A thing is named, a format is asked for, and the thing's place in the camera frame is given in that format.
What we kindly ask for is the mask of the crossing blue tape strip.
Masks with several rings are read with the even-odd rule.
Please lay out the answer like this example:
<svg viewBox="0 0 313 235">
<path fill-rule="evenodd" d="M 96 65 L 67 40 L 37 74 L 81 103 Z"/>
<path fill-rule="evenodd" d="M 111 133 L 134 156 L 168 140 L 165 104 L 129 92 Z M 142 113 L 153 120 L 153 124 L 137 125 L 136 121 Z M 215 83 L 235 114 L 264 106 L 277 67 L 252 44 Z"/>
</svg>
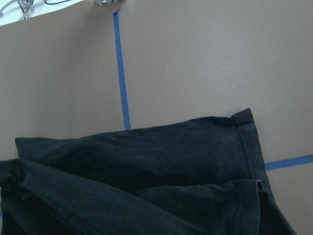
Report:
<svg viewBox="0 0 313 235">
<path fill-rule="evenodd" d="M 266 171 L 288 168 L 298 165 L 311 164 L 313 162 L 313 155 L 300 156 L 290 159 L 283 159 L 278 161 L 273 161 L 265 163 Z"/>
</svg>

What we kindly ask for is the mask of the grey aluminium mount bracket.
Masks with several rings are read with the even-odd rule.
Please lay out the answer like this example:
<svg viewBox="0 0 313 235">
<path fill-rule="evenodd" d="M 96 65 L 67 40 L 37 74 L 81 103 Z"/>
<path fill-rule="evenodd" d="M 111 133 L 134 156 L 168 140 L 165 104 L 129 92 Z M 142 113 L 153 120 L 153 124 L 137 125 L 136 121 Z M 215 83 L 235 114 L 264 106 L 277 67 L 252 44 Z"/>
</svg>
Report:
<svg viewBox="0 0 313 235">
<path fill-rule="evenodd" d="M 98 7 L 107 6 L 110 4 L 115 4 L 121 2 L 122 0 L 94 0 L 94 4 Z"/>
</svg>

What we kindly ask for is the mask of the black graphic t-shirt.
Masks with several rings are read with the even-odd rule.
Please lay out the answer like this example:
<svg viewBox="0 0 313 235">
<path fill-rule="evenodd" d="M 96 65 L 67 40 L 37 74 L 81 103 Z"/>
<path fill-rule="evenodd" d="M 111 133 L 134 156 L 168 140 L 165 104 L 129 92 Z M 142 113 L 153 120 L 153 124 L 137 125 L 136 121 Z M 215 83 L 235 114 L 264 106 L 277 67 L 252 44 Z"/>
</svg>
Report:
<svg viewBox="0 0 313 235">
<path fill-rule="evenodd" d="M 292 235 L 250 109 L 78 139 L 17 138 L 3 235 Z"/>
</svg>

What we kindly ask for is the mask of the long blue tape strip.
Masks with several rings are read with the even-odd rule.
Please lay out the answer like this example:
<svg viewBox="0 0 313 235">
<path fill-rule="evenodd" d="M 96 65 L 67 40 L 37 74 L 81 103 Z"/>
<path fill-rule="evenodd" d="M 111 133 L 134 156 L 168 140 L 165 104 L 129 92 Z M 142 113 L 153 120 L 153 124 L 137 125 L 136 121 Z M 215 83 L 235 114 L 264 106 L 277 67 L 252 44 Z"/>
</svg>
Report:
<svg viewBox="0 0 313 235">
<path fill-rule="evenodd" d="M 116 51 L 116 60 L 117 60 L 117 70 L 118 70 L 123 125 L 124 125 L 125 130 L 130 130 L 131 122 L 130 122 L 130 115 L 129 115 L 128 97 L 127 97 L 121 38 L 120 38 L 119 15 L 118 15 L 119 10 L 120 8 L 117 8 L 113 13 L 115 51 Z"/>
</svg>

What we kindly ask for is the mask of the metal reacher grabber tool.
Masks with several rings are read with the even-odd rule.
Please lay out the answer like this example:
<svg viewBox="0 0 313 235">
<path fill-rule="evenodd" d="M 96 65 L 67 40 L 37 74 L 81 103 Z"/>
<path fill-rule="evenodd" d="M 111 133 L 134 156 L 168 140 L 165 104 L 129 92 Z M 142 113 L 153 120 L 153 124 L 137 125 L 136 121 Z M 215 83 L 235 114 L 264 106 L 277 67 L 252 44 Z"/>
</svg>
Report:
<svg viewBox="0 0 313 235">
<path fill-rule="evenodd" d="M 17 2 L 20 6 L 20 9 L 22 10 L 22 16 L 21 16 L 21 20 L 24 20 L 28 17 L 28 12 L 30 11 L 31 7 L 33 6 L 33 2 L 34 0 L 10 0 L 8 3 L 6 3 L 1 9 L 0 9 L 0 16 L 3 16 L 3 12 L 4 10 L 14 4 L 15 2 Z"/>
</svg>

